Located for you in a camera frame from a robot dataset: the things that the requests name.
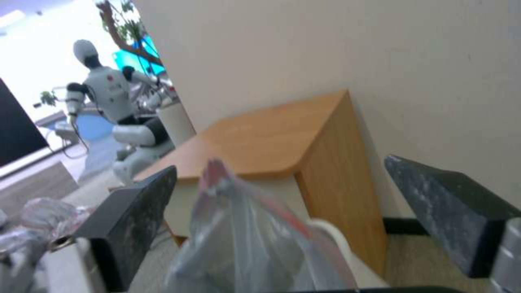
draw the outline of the tree branch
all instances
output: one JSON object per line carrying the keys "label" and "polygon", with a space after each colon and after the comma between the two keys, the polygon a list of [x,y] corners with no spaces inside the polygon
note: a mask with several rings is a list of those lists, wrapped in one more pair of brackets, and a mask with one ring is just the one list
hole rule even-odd
{"label": "tree branch", "polygon": [[127,44],[125,40],[123,40],[123,38],[121,38],[121,36],[118,33],[118,29],[116,28],[114,17],[112,15],[112,7],[110,6],[110,3],[108,1],[98,3],[96,4],[96,6],[100,9],[101,19],[103,19],[103,21],[107,24],[108,33],[114,40],[114,43],[116,43],[116,45],[120,49],[141,56],[150,62],[159,64],[161,66],[163,65],[161,59],[143,50],[142,46],[139,46],[139,48],[134,48],[131,45]]}

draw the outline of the black screen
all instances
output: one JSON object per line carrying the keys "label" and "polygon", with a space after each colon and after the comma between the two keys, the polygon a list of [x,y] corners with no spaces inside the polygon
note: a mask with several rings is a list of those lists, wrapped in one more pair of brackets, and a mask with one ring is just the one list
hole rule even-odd
{"label": "black screen", "polygon": [[0,78],[0,166],[48,146]]}

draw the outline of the white wall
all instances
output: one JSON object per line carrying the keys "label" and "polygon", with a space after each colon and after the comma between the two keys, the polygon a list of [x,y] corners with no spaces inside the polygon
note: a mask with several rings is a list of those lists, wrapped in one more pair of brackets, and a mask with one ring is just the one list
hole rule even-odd
{"label": "white wall", "polygon": [[521,207],[518,0],[134,2],[197,130],[349,88],[385,216],[413,215],[389,153]]}

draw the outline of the wooden cabinet top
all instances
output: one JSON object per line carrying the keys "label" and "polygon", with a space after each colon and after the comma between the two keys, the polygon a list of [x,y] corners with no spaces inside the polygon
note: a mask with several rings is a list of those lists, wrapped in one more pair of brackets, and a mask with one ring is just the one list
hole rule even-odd
{"label": "wooden cabinet top", "polygon": [[175,165],[179,181],[197,180],[206,162],[215,157],[243,178],[291,176],[343,98],[349,98],[347,90],[222,119],[135,179]]}

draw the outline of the table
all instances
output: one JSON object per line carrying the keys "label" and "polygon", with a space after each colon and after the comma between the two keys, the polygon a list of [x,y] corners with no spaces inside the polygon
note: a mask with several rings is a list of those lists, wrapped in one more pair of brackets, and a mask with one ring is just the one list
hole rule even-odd
{"label": "table", "polygon": [[197,180],[213,157],[302,219],[334,224],[353,252],[383,274],[387,237],[348,90],[225,118],[139,173],[136,180],[177,167],[164,214],[176,238],[190,236]]}

